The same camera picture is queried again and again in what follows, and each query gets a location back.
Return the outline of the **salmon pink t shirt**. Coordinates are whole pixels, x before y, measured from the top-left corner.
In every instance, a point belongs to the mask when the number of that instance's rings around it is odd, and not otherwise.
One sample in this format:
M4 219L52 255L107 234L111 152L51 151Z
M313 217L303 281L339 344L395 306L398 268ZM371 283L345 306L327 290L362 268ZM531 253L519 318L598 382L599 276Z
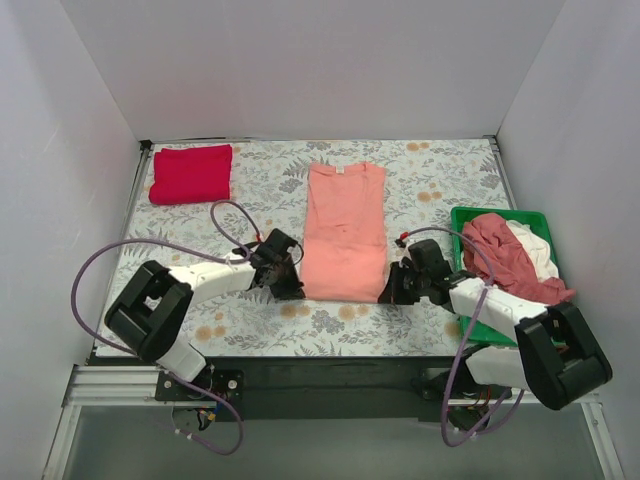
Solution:
M378 301L388 260L385 180L385 169L367 162L310 166L300 267L307 298Z

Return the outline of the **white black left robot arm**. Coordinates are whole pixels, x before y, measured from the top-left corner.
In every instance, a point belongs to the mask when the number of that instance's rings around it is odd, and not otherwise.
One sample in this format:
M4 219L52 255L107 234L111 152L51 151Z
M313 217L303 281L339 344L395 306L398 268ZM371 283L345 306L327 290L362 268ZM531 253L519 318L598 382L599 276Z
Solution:
M141 360L192 382L205 357L181 337L189 308L215 297L266 287L282 300L305 297L293 260L247 261L231 252L221 263L164 267L144 263L108 309L105 324Z

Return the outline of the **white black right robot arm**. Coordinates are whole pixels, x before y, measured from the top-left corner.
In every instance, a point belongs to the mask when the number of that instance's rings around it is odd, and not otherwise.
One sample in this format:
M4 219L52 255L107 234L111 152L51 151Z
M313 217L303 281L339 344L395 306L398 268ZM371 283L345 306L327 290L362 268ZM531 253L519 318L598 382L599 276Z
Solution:
M476 316L515 343L464 347L451 368L455 380L523 389L560 410L613 377L584 316L570 302L548 306L525 300L448 265L433 270L408 260L392 263L378 302L413 305L423 298L459 316Z

